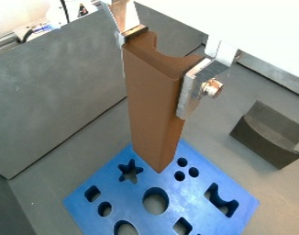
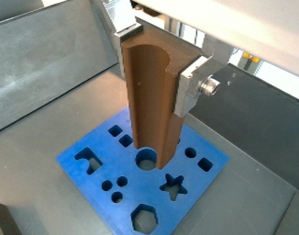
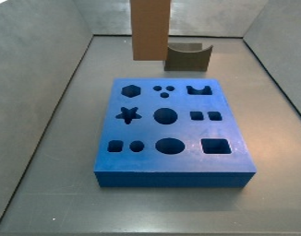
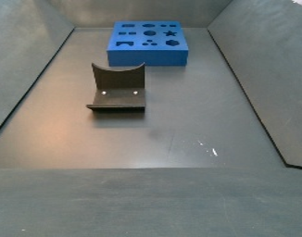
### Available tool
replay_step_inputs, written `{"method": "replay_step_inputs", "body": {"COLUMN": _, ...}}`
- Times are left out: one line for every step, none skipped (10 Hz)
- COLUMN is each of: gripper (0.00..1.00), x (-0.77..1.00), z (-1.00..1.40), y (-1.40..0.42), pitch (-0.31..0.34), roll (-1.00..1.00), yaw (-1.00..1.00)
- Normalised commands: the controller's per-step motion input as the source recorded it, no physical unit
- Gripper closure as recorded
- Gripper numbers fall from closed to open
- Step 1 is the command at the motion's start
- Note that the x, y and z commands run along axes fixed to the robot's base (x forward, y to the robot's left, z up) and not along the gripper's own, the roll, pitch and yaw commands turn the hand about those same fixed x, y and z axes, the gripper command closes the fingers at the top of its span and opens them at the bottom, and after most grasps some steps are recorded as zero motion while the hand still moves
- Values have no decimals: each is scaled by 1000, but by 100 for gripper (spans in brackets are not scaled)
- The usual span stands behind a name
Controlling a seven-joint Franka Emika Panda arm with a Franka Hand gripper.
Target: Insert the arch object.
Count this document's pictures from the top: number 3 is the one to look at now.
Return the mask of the tan flat gripper finger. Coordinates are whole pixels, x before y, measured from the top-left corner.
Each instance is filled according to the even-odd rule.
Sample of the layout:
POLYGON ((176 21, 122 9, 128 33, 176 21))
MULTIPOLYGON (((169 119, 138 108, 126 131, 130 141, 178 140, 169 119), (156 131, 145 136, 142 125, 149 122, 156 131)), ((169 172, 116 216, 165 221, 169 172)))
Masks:
POLYGON ((172 0, 130 0, 133 49, 137 61, 164 61, 172 0))

